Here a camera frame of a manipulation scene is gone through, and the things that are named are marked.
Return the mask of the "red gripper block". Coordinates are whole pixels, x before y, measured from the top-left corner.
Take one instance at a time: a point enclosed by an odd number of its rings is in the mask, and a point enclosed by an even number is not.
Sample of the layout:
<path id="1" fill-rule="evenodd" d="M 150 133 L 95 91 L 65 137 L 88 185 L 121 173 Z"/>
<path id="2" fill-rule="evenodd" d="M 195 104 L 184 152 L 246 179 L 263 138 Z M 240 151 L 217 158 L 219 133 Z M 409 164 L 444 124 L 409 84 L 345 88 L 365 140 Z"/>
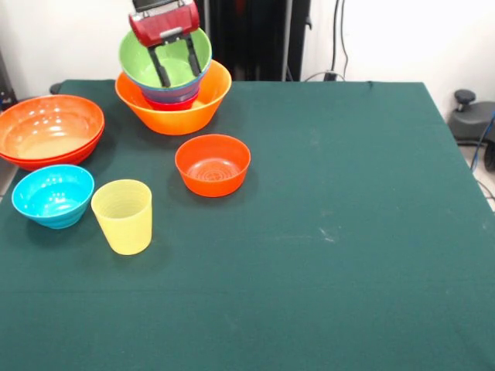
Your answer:
<path id="1" fill-rule="evenodd" d="M 160 63 L 156 48 L 165 41 L 186 36 L 188 61 L 195 77 L 201 74 L 193 39 L 190 34 L 200 27 L 200 15 L 194 1 L 133 1 L 135 11 L 128 16 L 133 33 L 146 48 L 159 82 L 170 87 L 166 68 Z"/>

